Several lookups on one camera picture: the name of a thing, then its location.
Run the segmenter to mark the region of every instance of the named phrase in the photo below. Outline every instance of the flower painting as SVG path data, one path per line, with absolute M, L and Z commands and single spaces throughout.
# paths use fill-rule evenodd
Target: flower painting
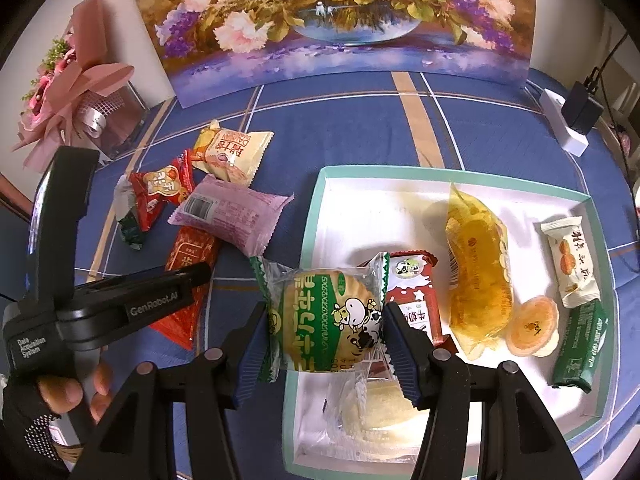
M 451 73 L 521 85 L 535 0 L 136 0 L 183 107 L 335 72 Z

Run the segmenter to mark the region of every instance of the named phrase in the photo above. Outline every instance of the yellow snack package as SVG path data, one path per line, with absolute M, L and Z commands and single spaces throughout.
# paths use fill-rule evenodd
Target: yellow snack package
M 451 185 L 447 241 L 452 276 L 449 326 L 470 360 L 489 346 L 510 319 L 513 291 L 509 279 L 507 228 L 477 198 Z
M 260 166 L 273 132 L 244 134 L 220 128 L 218 121 L 211 121 L 204 128 L 191 153 L 194 168 L 212 173 L 220 180 L 249 186 Z

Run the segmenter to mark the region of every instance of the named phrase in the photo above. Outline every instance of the green and clear snack wrapper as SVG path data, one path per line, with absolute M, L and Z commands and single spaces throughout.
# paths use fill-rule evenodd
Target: green and clear snack wrapper
M 291 269 L 250 259 L 269 311 L 270 361 L 261 378 L 282 369 L 338 372 L 362 361 L 380 339 L 389 254 L 365 267 Z
M 553 387 L 578 386 L 587 394 L 591 391 L 608 322 L 600 300 L 571 310 L 554 367 Z

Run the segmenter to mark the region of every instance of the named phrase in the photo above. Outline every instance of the long red package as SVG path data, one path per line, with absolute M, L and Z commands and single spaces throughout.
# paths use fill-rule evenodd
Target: long red package
M 207 262 L 213 266 L 218 257 L 220 243 L 220 240 L 204 231 L 193 227 L 181 227 L 164 268 L 180 269 L 199 262 Z M 152 323 L 151 328 L 182 348 L 192 350 L 193 333 L 208 288 L 208 284 L 194 288 L 193 303 Z
M 190 150 L 184 150 L 171 164 L 157 171 L 131 173 L 129 181 L 136 194 L 140 228 L 149 231 L 166 202 L 182 203 L 195 188 Z

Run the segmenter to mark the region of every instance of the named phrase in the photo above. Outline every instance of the metal bolt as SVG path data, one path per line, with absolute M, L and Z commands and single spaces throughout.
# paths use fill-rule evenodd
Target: metal bolt
M 140 363 L 137 367 L 136 367 L 136 371 L 140 374 L 140 375 L 147 375 L 150 374 L 154 369 L 154 364 L 150 363 L 149 361 L 145 361 L 143 363 Z
M 449 350 L 444 348 L 436 348 L 433 351 L 433 357 L 435 357 L 438 361 L 448 361 L 451 357 L 451 353 Z
M 514 374 L 516 373 L 518 370 L 520 370 L 520 368 L 518 368 L 518 365 L 516 363 L 514 363 L 513 361 L 505 361 L 502 363 L 502 369 L 507 372 L 508 374 Z
M 222 350 L 220 348 L 209 348 L 204 352 L 204 358 L 207 361 L 217 361 L 222 357 Z

